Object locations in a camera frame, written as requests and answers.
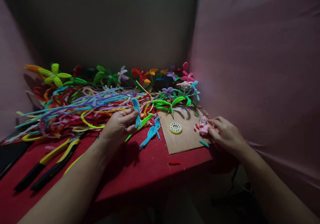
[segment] black handle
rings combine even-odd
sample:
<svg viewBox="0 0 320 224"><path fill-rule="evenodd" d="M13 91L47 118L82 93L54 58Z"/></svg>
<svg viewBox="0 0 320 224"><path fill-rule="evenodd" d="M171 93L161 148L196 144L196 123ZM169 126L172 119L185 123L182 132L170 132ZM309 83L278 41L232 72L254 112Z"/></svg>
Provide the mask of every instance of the black handle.
<svg viewBox="0 0 320 224"><path fill-rule="evenodd" d="M25 190L45 167L46 166L41 163L36 164L34 168L32 168L31 171L28 172L28 174L18 183L18 185L16 185L14 190L18 192Z"/></svg>
<svg viewBox="0 0 320 224"><path fill-rule="evenodd" d="M55 177L55 175L67 164L67 162L70 160L72 157L77 145L74 145L69 153L66 155L66 157L60 161L57 162L52 168L50 168L49 171L47 171L43 176L35 183L32 185L30 190L32 191L40 191L48 182L51 181L52 178Z"/></svg>

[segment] pliers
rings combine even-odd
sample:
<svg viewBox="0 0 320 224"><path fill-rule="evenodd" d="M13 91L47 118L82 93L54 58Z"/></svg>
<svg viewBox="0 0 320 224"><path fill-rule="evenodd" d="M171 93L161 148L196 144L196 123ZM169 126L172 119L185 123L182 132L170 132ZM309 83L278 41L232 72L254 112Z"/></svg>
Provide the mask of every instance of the pliers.
<svg viewBox="0 0 320 224"><path fill-rule="evenodd" d="M14 188L16 191L25 190L33 180L41 173L41 171L51 162L56 156L62 153L64 150L65 153L63 156L56 162L56 164L43 176L36 181L35 184L31 186L31 190L40 191L70 160L75 149L81 142L80 138L83 137L85 132L79 132L72 139L67 139L63 144L52 150L44 158L42 158L39 163L37 163L34 168L19 182L19 184Z"/></svg>

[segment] tape roll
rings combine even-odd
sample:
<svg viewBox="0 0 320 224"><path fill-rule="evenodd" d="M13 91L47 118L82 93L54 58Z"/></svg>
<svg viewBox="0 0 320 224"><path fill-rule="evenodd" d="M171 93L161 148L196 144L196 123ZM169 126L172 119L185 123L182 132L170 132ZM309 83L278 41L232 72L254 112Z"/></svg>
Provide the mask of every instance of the tape roll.
<svg viewBox="0 0 320 224"><path fill-rule="evenodd" d="M170 132L172 132L173 134L180 134L182 132L182 126L180 123L177 122L172 122L169 125L169 130Z"/></svg>

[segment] cardboard sheet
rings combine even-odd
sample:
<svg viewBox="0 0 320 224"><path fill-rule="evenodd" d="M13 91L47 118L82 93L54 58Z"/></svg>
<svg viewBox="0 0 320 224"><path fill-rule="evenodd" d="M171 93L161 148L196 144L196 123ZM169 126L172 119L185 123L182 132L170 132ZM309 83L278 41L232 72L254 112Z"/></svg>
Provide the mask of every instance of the cardboard sheet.
<svg viewBox="0 0 320 224"><path fill-rule="evenodd" d="M201 136L199 130L196 128L195 124L199 126L199 120L203 115L200 110L197 109L196 111L199 114L199 117L194 115L194 109L188 111L185 106L179 106L173 110L174 119L171 114L166 116L165 112L158 112L159 117L161 117L160 123L169 154L188 151L199 147L206 148L199 142L199 140L202 140L207 144L213 144L213 141L209 135ZM173 134L170 132L169 125L172 122L178 122L181 124L182 133Z"/></svg>

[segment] red tablecloth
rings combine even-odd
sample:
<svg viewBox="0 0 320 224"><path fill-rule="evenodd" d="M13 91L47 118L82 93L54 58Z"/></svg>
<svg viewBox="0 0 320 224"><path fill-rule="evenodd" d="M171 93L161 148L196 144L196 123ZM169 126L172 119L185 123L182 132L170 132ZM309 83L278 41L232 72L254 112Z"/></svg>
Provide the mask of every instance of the red tablecloth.
<svg viewBox="0 0 320 224"><path fill-rule="evenodd" d="M200 168L208 168L215 173L230 172L236 166L236 159L213 145L209 149L202 147L186 152L168 154L162 130L161 140L155 136L148 145L139 152L139 144L146 138L149 128L136 133L126 146L115 155L102 177L97 189L95 201L92 203L86 220L94 222L112 211L119 200L128 196L152 191L183 179ZM0 181L0 220L1 223L17 223L28 210L61 178L67 167L77 159L93 143L97 136L88 134L81 142L73 157L63 170L48 183L39 193L29 189L16 193L13 188L30 171L30 169L48 152L45 146L58 146L65 141L45 143L25 153L20 160ZM46 172L60 158L59 155L44 169ZM180 161L180 165L168 165L168 161Z"/></svg>

